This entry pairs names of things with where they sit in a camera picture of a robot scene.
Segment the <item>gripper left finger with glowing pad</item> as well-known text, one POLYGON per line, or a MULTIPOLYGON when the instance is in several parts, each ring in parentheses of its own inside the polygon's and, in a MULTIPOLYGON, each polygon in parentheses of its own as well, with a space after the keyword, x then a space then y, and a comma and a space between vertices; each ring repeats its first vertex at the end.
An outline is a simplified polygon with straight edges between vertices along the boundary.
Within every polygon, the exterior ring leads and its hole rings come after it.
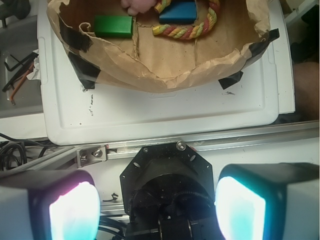
POLYGON ((2 240, 93 240, 100 197, 84 170, 9 170, 0 174, 2 240))

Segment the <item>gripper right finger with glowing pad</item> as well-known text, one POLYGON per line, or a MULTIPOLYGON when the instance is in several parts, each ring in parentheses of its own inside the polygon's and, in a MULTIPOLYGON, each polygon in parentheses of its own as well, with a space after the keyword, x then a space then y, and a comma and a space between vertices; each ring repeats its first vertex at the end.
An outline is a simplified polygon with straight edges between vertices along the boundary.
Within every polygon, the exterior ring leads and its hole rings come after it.
POLYGON ((229 164, 215 191, 219 228, 227 240, 317 240, 317 164, 229 164))

